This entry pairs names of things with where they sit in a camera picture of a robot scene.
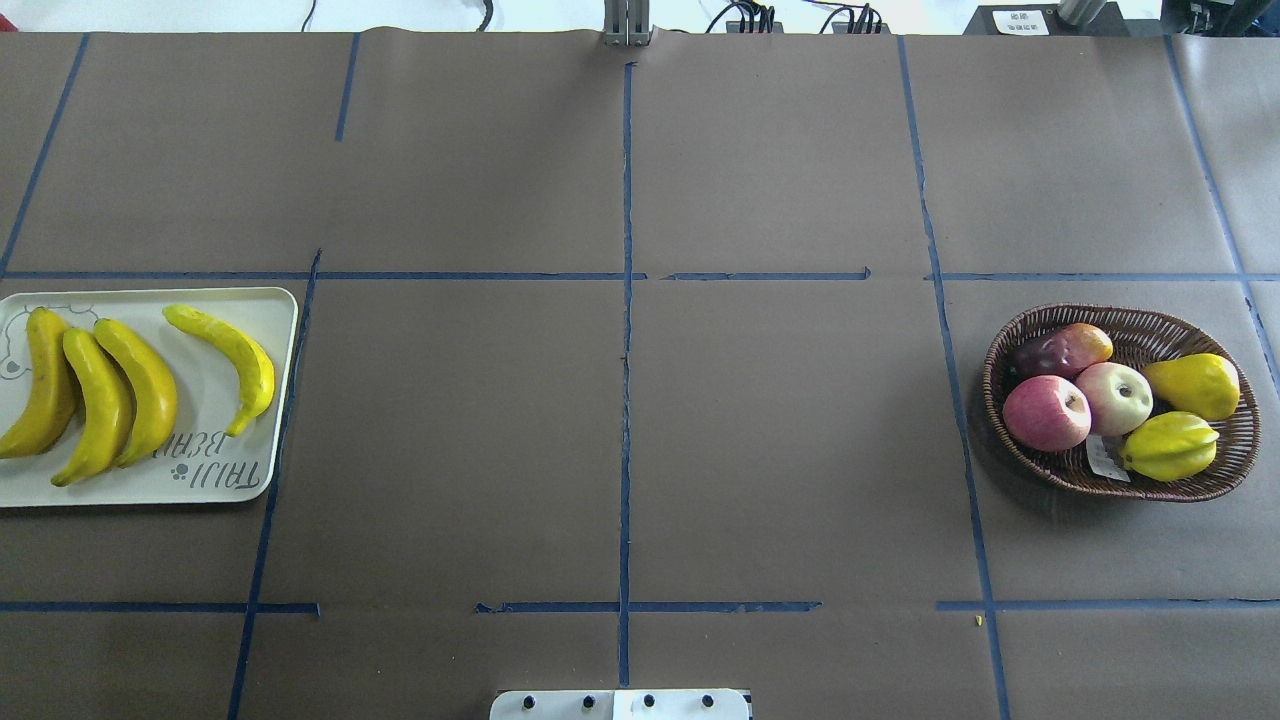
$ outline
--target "pink apple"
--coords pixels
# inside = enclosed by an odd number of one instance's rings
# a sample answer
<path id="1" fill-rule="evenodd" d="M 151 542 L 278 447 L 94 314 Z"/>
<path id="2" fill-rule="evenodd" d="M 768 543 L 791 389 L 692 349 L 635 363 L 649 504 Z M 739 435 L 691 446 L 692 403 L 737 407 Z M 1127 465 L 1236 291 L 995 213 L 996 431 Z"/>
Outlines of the pink apple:
<path id="1" fill-rule="evenodd" d="M 1123 436 L 1151 416 L 1151 386 L 1142 373 L 1119 363 L 1089 365 L 1075 378 L 1089 401 L 1093 434 Z"/>
<path id="2" fill-rule="evenodd" d="M 1018 442 L 1044 452 L 1080 445 L 1092 424 L 1084 393 L 1059 375 L 1023 380 L 1005 398 L 1004 416 L 1005 427 Z"/>

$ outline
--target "tray with bananas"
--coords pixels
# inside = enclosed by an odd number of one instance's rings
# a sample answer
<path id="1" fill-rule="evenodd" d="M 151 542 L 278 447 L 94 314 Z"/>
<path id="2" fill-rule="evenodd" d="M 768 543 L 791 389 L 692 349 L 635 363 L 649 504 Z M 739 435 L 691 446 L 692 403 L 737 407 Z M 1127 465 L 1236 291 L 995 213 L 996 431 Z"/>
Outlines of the tray with bananas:
<path id="1" fill-rule="evenodd" d="M 0 507 L 257 497 L 297 320 L 279 287 L 0 300 Z"/>

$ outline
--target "white bracket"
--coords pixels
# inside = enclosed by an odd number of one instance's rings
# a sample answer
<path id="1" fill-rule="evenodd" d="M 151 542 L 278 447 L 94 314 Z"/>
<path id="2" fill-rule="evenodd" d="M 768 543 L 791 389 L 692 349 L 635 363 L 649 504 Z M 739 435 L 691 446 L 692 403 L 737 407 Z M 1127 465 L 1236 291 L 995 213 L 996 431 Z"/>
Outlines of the white bracket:
<path id="1" fill-rule="evenodd" d="M 604 44 L 614 47 L 649 45 L 649 0 L 604 0 Z"/>
<path id="2" fill-rule="evenodd" d="M 489 720 L 751 720 L 748 696 L 728 688 L 682 691 L 507 691 Z"/>

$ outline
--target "basket rim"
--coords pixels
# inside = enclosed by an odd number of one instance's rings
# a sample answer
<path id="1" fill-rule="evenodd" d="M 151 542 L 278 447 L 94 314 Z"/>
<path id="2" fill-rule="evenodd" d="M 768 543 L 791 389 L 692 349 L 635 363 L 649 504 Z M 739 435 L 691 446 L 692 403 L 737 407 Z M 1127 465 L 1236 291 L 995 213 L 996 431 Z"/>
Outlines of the basket rim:
<path id="1" fill-rule="evenodd" d="M 1001 416 L 1000 410 L 996 407 L 996 401 L 995 401 L 995 397 L 993 397 L 993 393 L 992 393 L 993 383 L 992 383 L 991 372 L 992 372 L 992 366 L 995 365 L 996 359 L 998 356 L 996 346 L 1000 343 L 1000 341 L 1006 334 L 1009 334 L 1015 328 L 1018 328 L 1019 324 L 1021 324 L 1023 322 L 1025 322 L 1025 319 L 1028 316 L 1032 316 L 1032 315 L 1038 314 L 1038 313 L 1050 311 L 1050 310 L 1057 310 L 1057 309 L 1075 309 L 1075 310 L 1105 311 L 1105 313 L 1110 313 L 1110 311 L 1137 313 L 1137 314 L 1140 314 L 1140 315 L 1153 316 L 1153 318 L 1158 318 L 1161 320 L 1169 322 L 1170 324 L 1174 324 L 1174 325 L 1176 325 L 1179 328 L 1183 328 L 1185 331 L 1190 331 L 1190 332 L 1201 336 L 1202 338 L 1210 341 L 1213 346 L 1216 346 L 1216 348 L 1217 348 L 1216 354 L 1221 355 L 1229 363 L 1231 363 L 1231 365 L 1235 366 L 1235 370 L 1239 374 L 1239 379 L 1240 379 L 1240 400 L 1244 401 L 1245 407 L 1249 410 L 1249 414 L 1252 416 L 1252 423 L 1253 423 L 1253 443 L 1252 443 L 1252 447 L 1249 448 L 1249 454 L 1248 454 L 1248 456 L 1244 460 L 1243 468 L 1231 479 L 1231 482 L 1224 484 L 1221 488 L 1217 488 L 1217 489 L 1215 489 L 1212 492 L 1203 492 L 1203 493 L 1198 493 L 1198 495 L 1194 495 L 1194 496 L 1175 495 L 1175 493 L 1151 493 L 1151 492 L 1135 491 L 1135 489 L 1132 489 L 1132 488 L 1128 488 L 1128 487 L 1124 487 L 1124 486 L 1120 486 L 1120 484 L 1117 484 L 1112 489 L 1100 489 L 1100 488 L 1082 487 L 1079 484 L 1075 484 L 1075 483 L 1073 483 L 1073 482 L 1070 482 L 1070 480 L 1060 477 L 1057 473 L 1055 473 L 1052 470 L 1048 470 L 1046 468 L 1042 468 L 1041 465 L 1038 465 L 1037 462 L 1034 462 L 1030 457 L 1028 457 L 1025 454 L 1023 454 L 1021 447 L 1012 439 L 1012 437 L 1009 433 L 1009 429 L 1005 428 L 1005 420 Z M 1050 483 L 1050 484 L 1052 484 L 1055 487 L 1059 487 L 1059 488 L 1062 488 L 1062 489 L 1066 489 L 1066 491 L 1070 491 L 1070 492 L 1075 492 L 1075 493 L 1082 493 L 1082 495 L 1092 495 L 1092 496 L 1097 496 L 1097 497 L 1124 497 L 1124 498 L 1133 498 L 1133 500 L 1155 500 L 1155 501 L 1166 501 L 1166 502 L 1201 502 L 1201 501 L 1206 501 L 1206 500 L 1213 500 L 1216 497 L 1221 497 L 1221 496 L 1231 492 L 1233 489 L 1235 489 L 1236 487 L 1239 487 L 1240 483 L 1244 482 L 1244 478 L 1253 469 L 1253 464 L 1257 460 L 1257 456 L 1258 456 L 1258 452 L 1260 452 L 1261 428 L 1262 428 L 1262 425 L 1261 425 L 1261 420 L 1262 420 L 1261 411 L 1258 409 L 1257 400 L 1253 396 L 1253 387 L 1249 384 L 1248 379 L 1245 378 L 1244 372 L 1240 370 L 1240 364 L 1235 361 L 1235 357 L 1233 357 L 1231 354 L 1228 352 L 1226 347 L 1221 342 L 1219 342 L 1216 338 L 1213 338 L 1213 336 L 1211 336 L 1210 333 L 1204 332 L 1203 329 L 1193 325 L 1192 323 L 1188 323 L 1187 320 L 1184 320 L 1184 319 L 1181 319 L 1181 318 L 1179 318 L 1176 315 L 1170 315 L 1169 313 L 1162 313 L 1160 310 L 1148 310 L 1148 309 L 1144 309 L 1144 307 L 1129 307 L 1129 306 L 1124 306 L 1124 305 L 1097 305 L 1097 304 L 1087 304 L 1087 302 L 1046 302 L 1043 305 L 1037 305 L 1034 307 L 1029 307 L 1027 310 L 1023 310 L 1021 313 L 1014 315 L 1007 323 L 1005 323 L 1000 328 L 1000 332 L 997 332 L 996 336 L 991 341 L 991 346 L 987 350 L 987 357 L 986 357 L 986 360 L 983 361 L 983 365 L 982 365 L 982 400 L 983 400 L 983 406 L 984 406 L 984 410 L 986 410 L 986 414 L 987 414 L 987 420 L 989 423 L 992 423 L 992 427 L 996 430 L 996 436 L 1000 438 L 1001 445 L 1005 446 L 1005 450 L 1007 450 L 1014 456 L 1014 459 L 1018 460 L 1018 462 L 1020 465 L 1023 465 L 1024 468 L 1027 468 L 1028 470 L 1030 470 L 1032 473 L 1034 473 L 1042 480 L 1044 480 L 1044 482 L 1047 482 L 1047 483 Z"/>

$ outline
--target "fruit basket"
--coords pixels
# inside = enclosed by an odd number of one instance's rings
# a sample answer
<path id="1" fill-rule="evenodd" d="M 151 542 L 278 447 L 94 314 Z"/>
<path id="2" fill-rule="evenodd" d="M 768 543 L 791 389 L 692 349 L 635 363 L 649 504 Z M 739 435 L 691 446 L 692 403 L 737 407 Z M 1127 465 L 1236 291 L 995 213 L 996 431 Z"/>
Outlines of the fruit basket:
<path id="1" fill-rule="evenodd" d="M 1018 382 L 1010 373 L 1009 356 L 1023 342 L 1071 323 L 1089 323 L 1102 328 L 1115 343 L 1111 360 L 1132 368 L 1140 369 L 1149 363 L 1196 352 L 1212 352 L 1226 357 L 1239 369 L 1239 364 L 1226 350 L 1203 331 L 1164 313 L 1069 304 L 1032 307 L 1001 328 L 982 369 L 982 398 L 987 420 L 1000 443 L 1018 464 L 1066 491 L 1165 502 L 1212 500 L 1231 492 L 1244 480 L 1261 443 L 1258 405 L 1244 373 L 1240 373 L 1240 404 L 1235 413 L 1225 420 L 1210 423 L 1220 433 L 1217 456 L 1208 468 L 1190 478 L 1162 483 L 1132 473 L 1133 482 L 1123 483 L 1096 475 L 1089 469 L 1083 445 L 1065 452 L 1041 452 L 1015 441 L 1001 416 L 1005 398 Z"/>

